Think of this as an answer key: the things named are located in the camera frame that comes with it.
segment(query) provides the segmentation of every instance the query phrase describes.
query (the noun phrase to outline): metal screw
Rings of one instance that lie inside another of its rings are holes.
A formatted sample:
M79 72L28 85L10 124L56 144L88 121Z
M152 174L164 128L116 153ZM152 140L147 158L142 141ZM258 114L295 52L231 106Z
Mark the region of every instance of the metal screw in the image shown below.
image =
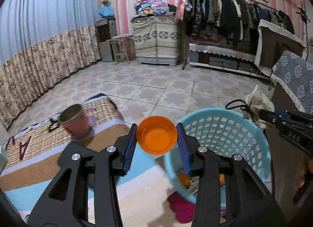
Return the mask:
M242 156L241 155L234 155L234 159L235 159L235 161L241 161Z
M112 153L116 150L116 147L115 146L109 146L107 149L106 149L109 153Z
M206 147L198 147L200 153L205 153L208 149Z
M77 161L80 158L80 154L73 154L72 160Z

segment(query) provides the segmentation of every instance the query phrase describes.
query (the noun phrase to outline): black strap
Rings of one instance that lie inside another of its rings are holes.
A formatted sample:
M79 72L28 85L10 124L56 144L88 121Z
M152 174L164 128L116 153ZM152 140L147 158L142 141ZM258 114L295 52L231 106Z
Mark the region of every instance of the black strap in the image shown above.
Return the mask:
M52 118L50 118L50 126L49 126L49 129L48 129L48 132L51 133L53 131L55 131L57 128L60 127L60 123L58 122L58 120L53 120Z
M228 107L229 105L231 105L231 104L233 104L233 103L235 103L235 102L242 102L243 104L242 104L242 105L237 105L237 106L234 106L234 107ZM238 100L233 100L233 101L229 102L229 103L226 105L226 107L225 107L225 109L228 109L228 110L232 110L232 109L236 109L236 108L240 108L241 110L243 110L243 111L249 113L253 122L258 121L257 116L252 112L252 110L250 109L250 106L248 106L248 105L245 103L245 101L243 101L243 100L239 100L239 99L238 99Z

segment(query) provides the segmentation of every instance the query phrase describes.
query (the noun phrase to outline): light blue plastic basket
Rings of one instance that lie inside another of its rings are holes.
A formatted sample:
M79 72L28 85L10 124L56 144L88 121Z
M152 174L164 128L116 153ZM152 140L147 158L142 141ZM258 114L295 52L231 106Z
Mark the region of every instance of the light blue plastic basket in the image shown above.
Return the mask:
M261 131L239 113L221 108L194 111L180 120L187 135L196 137L202 146L216 154L231 157L240 154L265 182L270 173L271 155L269 144ZM164 166L177 192L195 204L196 196L177 179L182 161L177 144L164 156ZM226 209L225 186L221 186L221 210Z

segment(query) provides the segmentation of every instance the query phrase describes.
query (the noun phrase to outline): red cloth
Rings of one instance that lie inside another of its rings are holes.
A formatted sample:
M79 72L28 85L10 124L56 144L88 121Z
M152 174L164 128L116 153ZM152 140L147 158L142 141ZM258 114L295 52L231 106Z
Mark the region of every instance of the red cloth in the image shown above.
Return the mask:
M176 213L178 222L189 223L193 220L195 205L186 201L178 192L174 192L169 196L167 201L170 203L171 209Z

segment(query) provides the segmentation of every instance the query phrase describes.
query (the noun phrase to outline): covered cabinet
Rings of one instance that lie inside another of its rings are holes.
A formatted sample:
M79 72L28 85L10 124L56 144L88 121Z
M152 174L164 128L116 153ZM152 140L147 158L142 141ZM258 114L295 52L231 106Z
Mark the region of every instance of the covered cabinet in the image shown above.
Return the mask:
M132 21L138 63L176 66L180 55L180 23L175 16L151 16Z

